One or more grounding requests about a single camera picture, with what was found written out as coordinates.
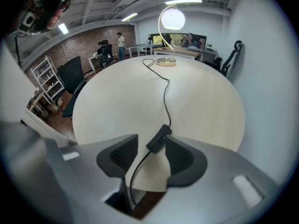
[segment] chair seat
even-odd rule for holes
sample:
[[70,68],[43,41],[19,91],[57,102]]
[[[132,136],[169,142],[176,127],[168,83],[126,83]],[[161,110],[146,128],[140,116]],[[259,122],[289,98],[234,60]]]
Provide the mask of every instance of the chair seat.
[[73,116],[73,110],[74,110],[74,106],[76,103],[76,99],[77,99],[77,96],[73,95],[62,113],[62,118],[67,118],[67,117]]

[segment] chair armrest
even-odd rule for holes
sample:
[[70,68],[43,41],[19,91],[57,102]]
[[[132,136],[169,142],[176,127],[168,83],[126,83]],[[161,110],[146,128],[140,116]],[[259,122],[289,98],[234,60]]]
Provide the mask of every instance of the chair armrest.
[[55,100],[55,105],[63,112],[64,110],[58,105],[58,100],[60,98],[60,96],[63,94],[63,92],[65,92],[65,89],[63,89],[59,94],[58,96],[56,97],[56,100]]
[[86,85],[86,81],[85,81],[85,79],[82,80],[82,81],[80,82],[80,84],[76,87],[76,89],[75,89],[75,91],[74,91],[74,95],[78,95],[78,94],[77,94],[78,91],[80,91],[80,89],[81,89],[84,85]]

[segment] white shirt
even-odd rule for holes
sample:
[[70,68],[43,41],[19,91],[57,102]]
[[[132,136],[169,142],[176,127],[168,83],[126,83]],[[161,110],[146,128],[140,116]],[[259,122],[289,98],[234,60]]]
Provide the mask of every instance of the white shirt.
[[120,38],[118,38],[118,47],[123,47],[123,46],[125,46],[125,38],[121,36]]

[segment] blue jeans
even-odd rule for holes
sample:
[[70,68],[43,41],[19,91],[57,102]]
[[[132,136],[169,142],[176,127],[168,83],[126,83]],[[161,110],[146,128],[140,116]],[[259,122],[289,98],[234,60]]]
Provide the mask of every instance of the blue jeans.
[[125,48],[124,47],[118,48],[118,56],[120,58],[120,61],[123,61],[125,59]]

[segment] black cord switch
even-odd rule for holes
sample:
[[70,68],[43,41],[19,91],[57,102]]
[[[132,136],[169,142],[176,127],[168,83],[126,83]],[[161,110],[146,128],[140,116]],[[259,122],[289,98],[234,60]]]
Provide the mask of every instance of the black cord switch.
[[165,145],[165,137],[168,134],[171,134],[172,130],[168,125],[162,125],[158,133],[152,138],[152,140],[146,145],[149,151],[156,154],[161,148]]

